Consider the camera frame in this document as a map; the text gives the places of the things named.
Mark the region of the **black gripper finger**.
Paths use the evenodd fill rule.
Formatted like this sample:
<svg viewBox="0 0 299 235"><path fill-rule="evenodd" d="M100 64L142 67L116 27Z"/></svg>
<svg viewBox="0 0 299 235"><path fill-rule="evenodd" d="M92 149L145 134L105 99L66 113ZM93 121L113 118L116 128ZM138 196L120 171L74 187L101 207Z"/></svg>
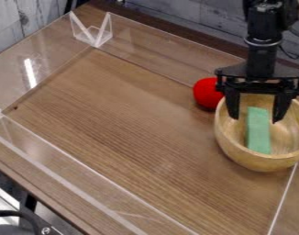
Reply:
<svg viewBox="0 0 299 235"><path fill-rule="evenodd" d="M224 96L225 96L225 105L226 105L228 114L230 118L237 119L238 118L240 93L233 88L226 87L224 91Z"/></svg>
<svg viewBox="0 0 299 235"><path fill-rule="evenodd" d="M293 93L290 90L284 90L278 92L274 96L273 111L272 111L272 122L280 121L290 106L290 101L293 99Z"/></svg>

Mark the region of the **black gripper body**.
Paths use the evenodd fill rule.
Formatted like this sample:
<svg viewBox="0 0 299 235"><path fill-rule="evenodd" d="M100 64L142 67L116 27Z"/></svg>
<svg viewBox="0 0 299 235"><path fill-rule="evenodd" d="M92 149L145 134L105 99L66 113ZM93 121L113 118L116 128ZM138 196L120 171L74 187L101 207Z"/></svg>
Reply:
<svg viewBox="0 0 299 235"><path fill-rule="evenodd" d="M299 96L299 69L280 63L276 63L274 72L270 75L248 75L244 62L216 68L214 75L216 90L224 96L284 95L290 99Z"/></svg>

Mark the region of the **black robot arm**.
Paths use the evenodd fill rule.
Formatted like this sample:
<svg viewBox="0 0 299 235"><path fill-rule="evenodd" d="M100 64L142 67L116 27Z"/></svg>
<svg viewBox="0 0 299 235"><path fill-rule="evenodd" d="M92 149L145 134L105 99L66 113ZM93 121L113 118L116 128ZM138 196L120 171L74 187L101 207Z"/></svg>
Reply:
<svg viewBox="0 0 299 235"><path fill-rule="evenodd" d="M238 118L240 94L272 95L272 122L280 121L299 96L299 70L276 62L282 32L299 20L297 0L242 0L246 60L214 70L216 90L225 97L230 118Z"/></svg>

